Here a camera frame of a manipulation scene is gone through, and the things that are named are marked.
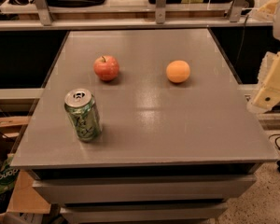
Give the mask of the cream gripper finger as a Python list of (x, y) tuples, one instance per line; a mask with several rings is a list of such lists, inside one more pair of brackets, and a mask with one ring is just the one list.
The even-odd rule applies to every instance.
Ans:
[(271, 110), (280, 102), (280, 51), (262, 59), (258, 84), (250, 98), (251, 110)]

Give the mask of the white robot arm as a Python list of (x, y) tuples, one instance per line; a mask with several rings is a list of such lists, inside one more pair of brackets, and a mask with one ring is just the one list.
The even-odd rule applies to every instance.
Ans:
[[(280, 41), (280, 0), (270, 0), (260, 7), (253, 17), (259, 21), (273, 23), (273, 37)], [(270, 111), (280, 102), (280, 51), (267, 51), (258, 74), (258, 84), (254, 89), (247, 109), (253, 113)]]

